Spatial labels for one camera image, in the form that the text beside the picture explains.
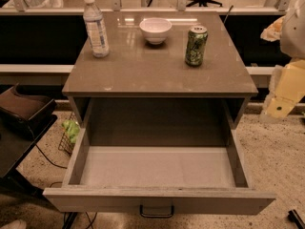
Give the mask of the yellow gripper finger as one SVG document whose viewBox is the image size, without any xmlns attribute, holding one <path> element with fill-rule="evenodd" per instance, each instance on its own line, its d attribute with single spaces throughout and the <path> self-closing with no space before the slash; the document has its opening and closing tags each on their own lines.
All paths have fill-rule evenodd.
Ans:
<svg viewBox="0 0 305 229">
<path fill-rule="evenodd" d="M 267 96 L 262 113 L 272 118 L 284 118 L 293 110 L 295 105 L 296 102 L 288 98 Z"/>
</svg>

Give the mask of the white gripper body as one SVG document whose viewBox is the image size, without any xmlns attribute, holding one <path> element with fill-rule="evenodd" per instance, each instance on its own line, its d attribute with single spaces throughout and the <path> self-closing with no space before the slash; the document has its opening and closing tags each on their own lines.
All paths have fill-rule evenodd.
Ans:
<svg viewBox="0 0 305 229">
<path fill-rule="evenodd" d="M 305 60 L 294 59 L 273 71 L 272 101 L 276 104 L 297 104 L 305 95 Z"/>
</svg>

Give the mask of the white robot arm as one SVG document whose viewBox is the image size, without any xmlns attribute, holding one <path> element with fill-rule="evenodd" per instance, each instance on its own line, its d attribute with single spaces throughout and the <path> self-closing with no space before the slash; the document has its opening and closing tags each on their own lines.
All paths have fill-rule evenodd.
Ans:
<svg viewBox="0 0 305 229">
<path fill-rule="evenodd" d="M 305 96 L 305 4 L 296 2 L 260 38 L 270 42 L 278 40 L 280 50 L 291 57 L 284 67 L 274 67 L 261 113 L 268 121 L 283 119 Z"/>
</svg>

